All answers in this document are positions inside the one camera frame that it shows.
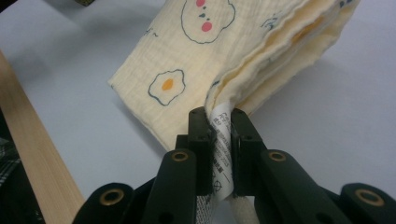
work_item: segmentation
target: care label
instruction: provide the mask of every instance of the care label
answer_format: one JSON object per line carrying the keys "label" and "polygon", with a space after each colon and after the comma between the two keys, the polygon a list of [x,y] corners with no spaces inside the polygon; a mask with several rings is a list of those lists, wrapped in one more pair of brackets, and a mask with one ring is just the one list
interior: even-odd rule
{"label": "care label", "polygon": [[213,195],[217,203],[233,193],[231,110],[230,102],[217,105],[209,118],[217,133],[213,159]]}

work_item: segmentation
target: fried egg print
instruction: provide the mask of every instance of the fried egg print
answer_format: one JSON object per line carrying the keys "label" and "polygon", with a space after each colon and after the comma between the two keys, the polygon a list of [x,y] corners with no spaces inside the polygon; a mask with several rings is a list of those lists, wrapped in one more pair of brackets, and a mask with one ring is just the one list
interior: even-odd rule
{"label": "fried egg print", "polygon": [[169,105],[186,88],[184,73],[177,69],[158,74],[148,88],[148,95],[160,105]]}
{"label": "fried egg print", "polygon": [[214,42],[235,18],[229,0],[186,0],[181,12],[184,34],[198,44]]}

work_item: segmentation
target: red dot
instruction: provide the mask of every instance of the red dot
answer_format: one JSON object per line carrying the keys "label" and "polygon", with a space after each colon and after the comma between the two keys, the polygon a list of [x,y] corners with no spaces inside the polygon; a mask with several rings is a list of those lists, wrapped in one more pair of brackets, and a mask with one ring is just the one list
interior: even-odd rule
{"label": "red dot", "polygon": [[208,32],[212,29],[212,22],[207,21],[202,25],[202,31]]}
{"label": "red dot", "polygon": [[198,7],[201,7],[205,4],[205,0],[197,0],[196,4]]}

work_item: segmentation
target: cream towel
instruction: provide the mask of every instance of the cream towel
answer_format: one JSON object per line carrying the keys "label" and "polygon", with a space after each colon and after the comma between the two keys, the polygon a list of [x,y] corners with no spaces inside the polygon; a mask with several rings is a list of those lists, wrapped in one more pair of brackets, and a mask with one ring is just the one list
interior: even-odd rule
{"label": "cream towel", "polygon": [[109,84],[171,150],[195,107],[255,110],[318,59],[357,3],[168,0]]}

